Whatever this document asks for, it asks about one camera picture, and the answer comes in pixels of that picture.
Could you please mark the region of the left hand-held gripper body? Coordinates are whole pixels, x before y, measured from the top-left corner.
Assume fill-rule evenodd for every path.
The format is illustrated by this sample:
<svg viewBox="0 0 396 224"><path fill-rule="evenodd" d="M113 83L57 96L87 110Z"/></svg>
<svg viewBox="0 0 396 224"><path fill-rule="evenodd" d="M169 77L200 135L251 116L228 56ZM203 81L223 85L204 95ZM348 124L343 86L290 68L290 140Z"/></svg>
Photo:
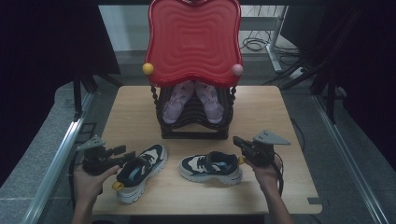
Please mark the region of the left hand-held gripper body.
<svg viewBox="0 0 396 224"><path fill-rule="evenodd" d="M109 168L121 166L119 159L111 159L115 154L114 150L106 150L105 142L98 135L78 146L78 152L83 153L83 169L90 175L101 175Z"/></svg>

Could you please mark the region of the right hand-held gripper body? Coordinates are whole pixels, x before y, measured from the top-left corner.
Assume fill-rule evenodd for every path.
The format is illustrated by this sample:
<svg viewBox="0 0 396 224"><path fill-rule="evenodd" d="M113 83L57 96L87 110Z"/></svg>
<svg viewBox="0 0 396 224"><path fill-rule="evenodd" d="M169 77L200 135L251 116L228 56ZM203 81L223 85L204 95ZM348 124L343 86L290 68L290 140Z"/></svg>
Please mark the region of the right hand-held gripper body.
<svg viewBox="0 0 396 224"><path fill-rule="evenodd" d="M290 141L275 133L263 130L247 142L250 148L247 158L259 167L269 165L275 159L275 145L289 146Z"/></svg>

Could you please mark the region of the navy and white sneaker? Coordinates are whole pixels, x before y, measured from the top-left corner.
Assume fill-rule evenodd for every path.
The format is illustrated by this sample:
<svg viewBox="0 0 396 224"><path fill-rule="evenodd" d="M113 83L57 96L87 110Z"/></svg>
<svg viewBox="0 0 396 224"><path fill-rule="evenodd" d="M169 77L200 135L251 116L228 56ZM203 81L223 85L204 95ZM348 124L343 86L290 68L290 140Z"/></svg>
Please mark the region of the navy and white sneaker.
<svg viewBox="0 0 396 224"><path fill-rule="evenodd" d="M143 194L147 181L157 175L168 159L163 145L153 145L128 161L117 175L112 188L123 203L133 203Z"/></svg>
<svg viewBox="0 0 396 224"><path fill-rule="evenodd" d="M186 157L180 161L178 170L185 179L192 182L217 179L223 184L233 186L239 184L243 177L237 157L219 151Z"/></svg>

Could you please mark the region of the purple sandal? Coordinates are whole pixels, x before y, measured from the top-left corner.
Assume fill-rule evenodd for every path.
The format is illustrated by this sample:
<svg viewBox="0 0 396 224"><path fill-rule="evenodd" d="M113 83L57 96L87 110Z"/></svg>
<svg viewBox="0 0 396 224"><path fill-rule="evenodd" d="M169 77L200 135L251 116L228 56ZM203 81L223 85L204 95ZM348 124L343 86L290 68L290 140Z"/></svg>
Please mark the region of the purple sandal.
<svg viewBox="0 0 396 224"><path fill-rule="evenodd" d="M194 83L190 80L177 84L170 99L163 106L163 120L165 123L175 123L181 115L185 104L194 93Z"/></svg>
<svg viewBox="0 0 396 224"><path fill-rule="evenodd" d="M224 109L219 103L216 88L203 82L196 81L195 93L203 104L203 109L208 121L210 123L221 122Z"/></svg>

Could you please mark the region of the red and black shoe rack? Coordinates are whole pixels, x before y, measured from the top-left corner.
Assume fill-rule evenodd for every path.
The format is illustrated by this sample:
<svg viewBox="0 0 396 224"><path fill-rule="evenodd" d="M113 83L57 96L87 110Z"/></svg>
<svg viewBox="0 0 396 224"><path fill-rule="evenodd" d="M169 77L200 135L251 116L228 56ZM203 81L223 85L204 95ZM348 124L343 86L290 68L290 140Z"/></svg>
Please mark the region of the red and black shoe rack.
<svg viewBox="0 0 396 224"><path fill-rule="evenodd" d="M243 74L238 43L238 0L152 0L148 9L149 44L143 72L151 86L164 139L226 139L233 119L236 86ZM163 118L179 83L213 86L222 118L213 123L197 95L173 123Z"/></svg>

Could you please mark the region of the person's left hand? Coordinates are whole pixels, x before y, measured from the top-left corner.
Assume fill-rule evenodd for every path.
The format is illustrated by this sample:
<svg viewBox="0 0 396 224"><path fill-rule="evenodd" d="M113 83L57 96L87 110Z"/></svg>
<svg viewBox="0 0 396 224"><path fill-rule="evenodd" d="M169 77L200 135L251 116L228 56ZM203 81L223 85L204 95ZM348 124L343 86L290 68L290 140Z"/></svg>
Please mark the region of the person's left hand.
<svg viewBox="0 0 396 224"><path fill-rule="evenodd" d="M74 170L74 187L77 191L77 204L93 203L102 190L104 182L115 175L120 167L115 165L100 175L88 174L81 165Z"/></svg>

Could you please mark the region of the person's right hand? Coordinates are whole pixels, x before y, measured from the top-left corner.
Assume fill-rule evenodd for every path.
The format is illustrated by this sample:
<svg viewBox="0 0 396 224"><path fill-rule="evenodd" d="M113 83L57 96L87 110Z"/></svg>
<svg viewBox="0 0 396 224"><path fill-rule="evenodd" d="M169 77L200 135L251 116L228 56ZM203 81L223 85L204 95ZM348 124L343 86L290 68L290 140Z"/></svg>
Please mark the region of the person's right hand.
<svg viewBox="0 0 396 224"><path fill-rule="evenodd" d="M272 165L266 167L255 166L251 161L245 159L245 163L249 165L260 185L265 196L279 196L278 178L276 169Z"/></svg>

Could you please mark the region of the black stand leg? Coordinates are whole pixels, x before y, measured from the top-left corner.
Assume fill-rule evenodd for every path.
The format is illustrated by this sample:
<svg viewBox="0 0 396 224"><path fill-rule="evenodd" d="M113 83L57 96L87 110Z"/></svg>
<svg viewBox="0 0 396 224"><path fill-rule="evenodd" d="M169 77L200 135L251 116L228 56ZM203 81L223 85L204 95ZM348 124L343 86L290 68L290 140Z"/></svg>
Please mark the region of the black stand leg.
<svg viewBox="0 0 396 224"><path fill-rule="evenodd" d="M77 121L82 116L82 98L81 87L84 87L87 93L96 93L98 86L92 75L77 71L73 78L73 93L74 93L74 121Z"/></svg>
<svg viewBox="0 0 396 224"><path fill-rule="evenodd" d="M334 124L335 119L333 109L336 98L336 82L332 70L317 75L313 84L310 87L311 92L314 94L321 94L324 89L326 89L327 91L327 95L325 96L325 112L328 119L331 121L332 124Z"/></svg>

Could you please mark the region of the white metal stand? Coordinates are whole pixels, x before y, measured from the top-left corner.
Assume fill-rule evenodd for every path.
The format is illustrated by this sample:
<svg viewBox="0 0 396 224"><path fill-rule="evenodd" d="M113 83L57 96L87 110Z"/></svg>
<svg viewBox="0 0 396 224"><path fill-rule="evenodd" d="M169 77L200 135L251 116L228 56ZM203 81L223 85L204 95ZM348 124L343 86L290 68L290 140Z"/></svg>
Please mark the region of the white metal stand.
<svg viewBox="0 0 396 224"><path fill-rule="evenodd" d="M272 30L269 43L266 45L267 54L276 73L280 73L282 71L279 59L276 56L276 42L278 40L287 10L288 7L283 6L280 14L276 17L275 28Z"/></svg>

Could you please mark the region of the black curtain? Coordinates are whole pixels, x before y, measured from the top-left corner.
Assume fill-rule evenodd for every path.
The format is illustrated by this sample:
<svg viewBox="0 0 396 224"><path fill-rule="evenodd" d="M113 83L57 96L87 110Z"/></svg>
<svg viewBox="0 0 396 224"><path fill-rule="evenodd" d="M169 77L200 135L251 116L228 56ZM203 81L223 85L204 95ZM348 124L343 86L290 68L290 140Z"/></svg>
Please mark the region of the black curtain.
<svg viewBox="0 0 396 224"><path fill-rule="evenodd" d="M396 0L332 1L311 90L343 88L349 116L396 170Z"/></svg>
<svg viewBox="0 0 396 224"><path fill-rule="evenodd" d="M62 85L119 71L98 0L0 0L0 187Z"/></svg>

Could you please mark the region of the aluminium rail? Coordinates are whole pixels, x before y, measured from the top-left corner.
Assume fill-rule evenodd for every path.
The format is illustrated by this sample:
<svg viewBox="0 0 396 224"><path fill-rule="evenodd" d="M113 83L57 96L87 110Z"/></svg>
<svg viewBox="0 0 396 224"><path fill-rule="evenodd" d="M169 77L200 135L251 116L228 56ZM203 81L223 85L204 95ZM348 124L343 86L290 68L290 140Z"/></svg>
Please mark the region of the aluminium rail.
<svg viewBox="0 0 396 224"><path fill-rule="evenodd" d="M337 126L328 117L325 111L325 104L316 96L312 96L312 101L314 102L317 111L320 114L324 125L334 141L335 147L341 156L346 169L348 170L361 198L372 217L375 224L389 224L389 220L383 210L383 207L377 197L374 194L371 186L368 184L367 180L363 176L360 167L353 158L345 139L339 132Z"/></svg>
<svg viewBox="0 0 396 224"><path fill-rule="evenodd" d="M54 158L49 165L49 168L45 173L38 190L35 193L35 197L31 201L25 215L23 216L21 224L36 224L39 220L57 182L57 179L64 167L64 164L70 154L72 146L78 136L78 132L82 126L82 123L84 122L93 97L94 95L92 93L86 93L83 97L81 116L76 121L72 121L70 123L63 141L59 145L57 152L54 155Z"/></svg>

